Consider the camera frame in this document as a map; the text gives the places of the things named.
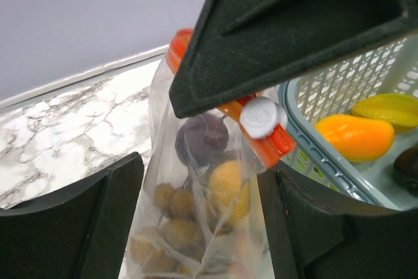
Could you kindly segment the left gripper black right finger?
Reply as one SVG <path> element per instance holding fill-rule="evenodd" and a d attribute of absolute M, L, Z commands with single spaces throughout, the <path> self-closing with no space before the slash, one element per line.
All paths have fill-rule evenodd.
<path fill-rule="evenodd" d="M 345 196 L 284 163 L 258 177 L 275 278 L 416 278 L 417 210 Z"/>

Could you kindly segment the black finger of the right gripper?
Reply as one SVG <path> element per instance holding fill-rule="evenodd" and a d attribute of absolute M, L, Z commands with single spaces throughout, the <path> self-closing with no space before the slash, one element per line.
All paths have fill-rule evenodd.
<path fill-rule="evenodd" d="M 417 31 L 417 0 L 205 0 L 170 87 L 200 114 Z"/>

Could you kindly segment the dark purple toy fruit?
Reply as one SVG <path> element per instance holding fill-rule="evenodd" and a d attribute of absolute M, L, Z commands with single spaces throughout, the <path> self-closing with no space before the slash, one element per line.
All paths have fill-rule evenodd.
<path fill-rule="evenodd" d="M 229 131 L 222 118 L 205 112 L 189 118 L 180 128 L 175 149 L 184 165 L 207 166 L 229 142 Z"/>

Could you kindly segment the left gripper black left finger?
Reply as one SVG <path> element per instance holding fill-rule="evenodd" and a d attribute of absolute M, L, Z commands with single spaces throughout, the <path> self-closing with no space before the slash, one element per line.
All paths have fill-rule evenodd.
<path fill-rule="evenodd" d="M 1 210 L 2 278 L 117 278 L 144 176 L 133 152 Z"/>

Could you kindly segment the large orange mango toy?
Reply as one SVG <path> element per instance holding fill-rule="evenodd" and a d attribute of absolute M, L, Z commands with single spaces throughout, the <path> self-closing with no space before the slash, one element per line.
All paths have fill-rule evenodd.
<path fill-rule="evenodd" d="M 385 155 L 394 142 L 394 128 L 385 121 L 347 114 L 327 116 L 316 131 L 347 161 L 365 163 Z"/>

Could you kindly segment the orange zip clear bag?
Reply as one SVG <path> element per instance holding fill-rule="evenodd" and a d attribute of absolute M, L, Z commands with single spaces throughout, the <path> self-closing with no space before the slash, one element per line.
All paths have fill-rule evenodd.
<path fill-rule="evenodd" d="M 284 108 L 273 96 L 272 89 L 268 89 L 207 111 L 222 118 L 229 131 L 226 149 L 207 166 L 184 165 L 179 160 L 175 140 L 181 126 L 189 118 L 175 116 L 169 88 L 191 35 L 191 29 L 181 29 L 175 34 L 150 86 L 152 155 L 129 240 L 142 226 L 157 223 L 159 211 L 152 205 L 154 189 L 158 184 L 169 183 L 175 188 L 191 191 L 195 200 L 195 219 L 204 236 L 201 266 L 192 278 L 256 278 L 268 252 L 257 176 L 273 168 L 291 152 L 295 142 L 286 131 L 287 114 Z M 234 227 L 227 224 L 232 208 L 220 212 L 212 201 L 208 184 L 214 168 L 229 160 L 242 163 L 242 186 L 245 183 L 249 185 L 249 212 Z M 128 241 L 127 275 L 137 278 L 132 270 Z"/>

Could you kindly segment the brown longan bunch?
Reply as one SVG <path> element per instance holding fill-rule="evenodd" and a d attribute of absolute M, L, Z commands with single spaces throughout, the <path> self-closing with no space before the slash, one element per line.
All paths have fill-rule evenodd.
<path fill-rule="evenodd" d="M 152 205 L 155 225 L 145 225 L 129 240 L 132 274 L 137 278 L 192 278 L 204 255 L 204 236 L 195 219 L 191 191 L 172 184 L 156 185 Z"/>

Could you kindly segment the teal plastic basket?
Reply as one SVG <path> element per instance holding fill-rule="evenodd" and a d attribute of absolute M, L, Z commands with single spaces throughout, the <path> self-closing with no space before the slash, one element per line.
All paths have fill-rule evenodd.
<path fill-rule="evenodd" d="M 282 84 L 286 164 L 352 198 L 417 206 L 417 36 Z"/>

